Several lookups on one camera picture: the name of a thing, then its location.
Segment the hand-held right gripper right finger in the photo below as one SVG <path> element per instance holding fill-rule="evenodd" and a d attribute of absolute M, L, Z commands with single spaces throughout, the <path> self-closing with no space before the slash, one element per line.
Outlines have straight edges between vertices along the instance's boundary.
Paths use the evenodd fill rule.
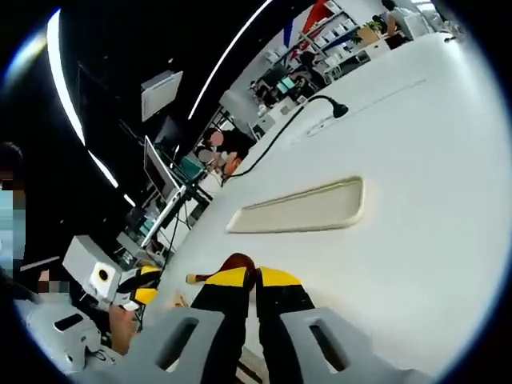
<path fill-rule="evenodd" d="M 370 337 L 328 307 L 317 308 L 301 282 L 261 267 L 256 279 L 259 339 L 272 383 L 431 383 L 373 351 Z"/>

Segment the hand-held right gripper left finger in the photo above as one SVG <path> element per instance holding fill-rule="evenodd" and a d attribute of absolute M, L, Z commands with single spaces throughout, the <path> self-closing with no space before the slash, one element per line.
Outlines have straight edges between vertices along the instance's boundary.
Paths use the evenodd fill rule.
<path fill-rule="evenodd" d="M 192 305 L 170 310 L 134 340 L 116 383 L 232 383 L 246 335 L 254 269 L 219 271 Z"/>

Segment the person's left hand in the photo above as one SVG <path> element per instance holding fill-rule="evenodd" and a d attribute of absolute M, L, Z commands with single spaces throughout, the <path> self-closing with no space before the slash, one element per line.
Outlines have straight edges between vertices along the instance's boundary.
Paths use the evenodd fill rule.
<path fill-rule="evenodd" d="M 120 306 L 110 306 L 109 311 L 111 349 L 125 355 L 132 338 L 137 334 L 137 322 L 134 311 Z"/>

